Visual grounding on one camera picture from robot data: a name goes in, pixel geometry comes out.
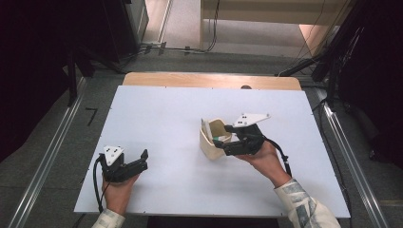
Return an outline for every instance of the black equipment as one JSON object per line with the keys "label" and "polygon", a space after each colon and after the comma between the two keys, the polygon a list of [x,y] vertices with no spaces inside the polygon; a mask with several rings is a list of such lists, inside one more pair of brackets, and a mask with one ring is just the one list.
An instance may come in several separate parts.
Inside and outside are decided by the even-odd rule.
{"label": "black equipment", "polygon": [[125,163],[125,154],[122,153],[119,158],[107,165],[105,154],[100,154],[100,162],[105,181],[107,182],[123,182],[147,169],[148,152],[145,150],[141,157],[131,163]]}
{"label": "black equipment", "polygon": [[288,156],[285,156],[281,147],[272,140],[267,139],[260,131],[257,124],[248,125],[245,127],[234,127],[232,125],[225,125],[225,131],[235,133],[239,139],[237,142],[224,143],[221,141],[213,140],[217,148],[224,150],[226,156],[236,155],[255,155],[261,149],[264,141],[271,143],[280,153],[282,161],[284,162],[286,172],[291,175],[290,164],[288,163]]}
{"label": "black equipment", "polygon": [[115,63],[135,56],[147,23],[144,0],[0,1],[0,161],[68,88],[73,104],[76,66],[85,77],[94,73],[90,60],[126,74]]}
{"label": "black equipment", "polygon": [[325,101],[334,94],[361,125],[373,151],[370,158],[403,168],[403,7],[394,1],[357,0],[330,45],[312,60],[281,72],[290,76],[317,62],[312,78],[329,72]]}

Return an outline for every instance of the table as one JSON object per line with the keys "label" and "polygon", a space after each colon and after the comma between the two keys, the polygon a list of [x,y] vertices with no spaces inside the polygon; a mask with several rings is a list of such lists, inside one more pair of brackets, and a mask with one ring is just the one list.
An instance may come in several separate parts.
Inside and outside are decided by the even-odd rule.
{"label": "table", "polygon": [[[201,34],[202,21],[214,19],[217,1],[201,0]],[[343,21],[349,4],[350,0],[220,0],[219,20],[299,24],[315,56]]]}
{"label": "table", "polygon": [[[254,89],[237,89],[244,85]],[[254,102],[244,104],[249,99]],[[297,109],[290,104],[298,104]],[[137,160],[145,148],[149,153],[149,169],[135,184],[128,213],[286,216],[271,189],[273,185],[249,164],[232,157],[210,161],[199,148],[200,117],[213,119],[219,115],[229,122],[236,120],[244,109],[270,109],[271,118],[259,123],[262,132],[290,156],[294,177],[305,189],[328,205],[336,217],[347,218],[348,209],[297,79],[181,73],[126,75],[106,119],[75,212],[97,212],[92,165],[104,144],[112,143],[125,149],[127,162]]]}

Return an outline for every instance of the wooden tabletop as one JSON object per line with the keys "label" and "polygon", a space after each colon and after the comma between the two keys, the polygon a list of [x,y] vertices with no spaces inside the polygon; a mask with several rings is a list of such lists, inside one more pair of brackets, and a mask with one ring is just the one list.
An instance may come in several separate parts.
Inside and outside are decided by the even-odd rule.
{"label": "wooden tabletop", "polygon": [[301,90],[298,79],[293,77],[221,73],[131,72],[125,75],[123,85]]}

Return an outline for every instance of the floor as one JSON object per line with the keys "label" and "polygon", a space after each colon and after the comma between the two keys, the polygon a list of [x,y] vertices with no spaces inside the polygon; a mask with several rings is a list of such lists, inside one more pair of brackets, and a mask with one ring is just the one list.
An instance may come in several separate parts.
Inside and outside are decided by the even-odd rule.
{"label": "floor", "polygon": [[[145,43],[166,42],[167,48],[207,49],[210,46],[213,20],[203,20],[201,34],[200,0],[175,0],[170,4],[167,0],[147,0],[146,4],[150,23],[144,37]],[[211,52],[311,57],[298,25],[225,21],[220,18],[217,22],[217,41]]]}
{"label": "floor", "polygon": [[[165,8],[163,9],[162,7],[162,11],[166,10],[166,1],[155,1],[163,3]],[[190,32],[191,30],[182,30],[182,32],[171,30],[174,24],[182,20],[180,18],[175,19],[174,16],[180,17],[179,12],[184,6],[194,7],[190,1],[175,0],[172,2],[172,10],[169,13],[169,20],[166,22],[166,28],[161,40],[166,41],[167,45],[172,45],[171,47],[184,48],[184,46],[195,47],[198,45],[189,34],[192,33]],[[230,24],[219,25],[225,25],[223,27],[228,27],[228,29],[233,28]],[[271,28],[279,30],[278,25],[271,25]],[[237,27],[237,29],[239,30],[231,31],[233,32],[231,33],[232,35],[226,38],[237,36],[236,34],[241,31],[241,28]],[[151,38],[148,41],[158,43],[158,36],[160,35],[156,36],[155,34],[150,35]],[[125,69],[135,72],[181,71],[273,75],[296,64],[298,58],[302,55],[301,53],[304,53],[298,48],[302,47],[302,41],[299,40],[302,37],[295,29],[294,32],[292,32],[291,28],[280,32],[287,38],[293,37],[290,39],[278,38],[274,34],[275,32],[270,33],[270,35],[263,34],[268,37],[273,36],[274,40],[268,42],[267,51],[270,53],[264,51],[264,54],[257,54],[254,50],[254,45],[264,46],[265,43],[262,41],[265,38],[251,39],[250,42],[247,38],[239,39],[238,42],[243,42],[240,45],[242,48],[234,51],[230,46],[236,41],[232,42],[231,40],[230,42],[224,36],[222,38],[219,36],[216,49],[214,49],[216,52],[185,55],[182,52],[173,50],[166,50],[164,54],[151,51],[148,54],[139,55],[137,59],[130,60]],[[250,50],[250,52],[241,52],[242,49]],[[60,142],[60,147],[49,167],[43,186],[38,195],[35,196],[37,198],[33,199],[34,203],[32,208],[29,208],[28,216],[23,222],[24,225],[20,227],[71,227],[81,216],[73,212],[74,205],[89,161],[94,153],[94,148],[101,135],[114,93],[117,86],[121,85],[124,79],[122,74],[99,67],[99,65],[96,65],[96,67],[94,77],[83,80],[86,87],[81,92],[82,100],[77,105],[75,116],[66,130],[64,140]],[[297,74],[297,78],[303,85],[311,107],[314,107],[320,101],[317,94],[321,89],[312,87],[317,86],[317,84],[310,79],[309,75],[311,73],[312,70],[307,67]],[[42,121],[38,123],[26,143],[0,163],[0,194],[2,195],[0,198],[0,224],[9,224],[11,222],[17,206],[35,176],[35,172],[38,170],[42,159],[47,155],[48,147],[52,143],[60,122],[68,111],[67,102],[68,93],[66,92],[54,104]],[[90,122],[94,113],[91,111],[93,108],[98,111],[93,121]],[[336,102],[335,111],[343,127],[344,134],[359,160],[359,164],[380,203],[380,208],[390,227],[402,227],[403,181],[401,180],[403,180],[403,171],[390,163],[370,161],[368,153],[371,147],[368,145],[355,119],[345,112],[341,101]],[[320,126],[320,118],[317,112],[315,116],[318,126]],[[337,179],[340,181],[340,188],[344,189],[345,187],[345,192],[348,193],[349,197],[346,199],[350,199],[352,208],[352,219],[341,219],[341,227],[351,227],[350,224],[353,227],[373,227],[354,178],[340,153],[340,147],[334,132],[324,116],[322,117],[322,122],[324,133],[329,138],[329,144],[327,145],[329,158],[334,166]],[[90,227],[96,218],[97,215],[86,215],[80,227]],[[280,218],[278,221],[280,227],[291,227],[287,218]],[[124,227],[143,228],[146,227],[146,223],[147,217],[145,216],[127,215]]]}

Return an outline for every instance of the wrist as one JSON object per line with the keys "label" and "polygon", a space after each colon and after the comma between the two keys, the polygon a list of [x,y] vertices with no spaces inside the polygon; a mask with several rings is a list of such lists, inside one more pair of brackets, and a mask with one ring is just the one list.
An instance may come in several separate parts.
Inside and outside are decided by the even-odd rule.
{"label": "wrist", "polygon": [[119,214],[120,216],[125,216],[125,211],[126,207],[122,205],[107,205],[106,208],[110,211],[113,211],[116,214]]}
{"label": "wrist", "polygon": [[281,187],[291,179],[291,176],[282,168],[271,172],[266,177],[273,183],[273,185],[275,185],[275,188]]}

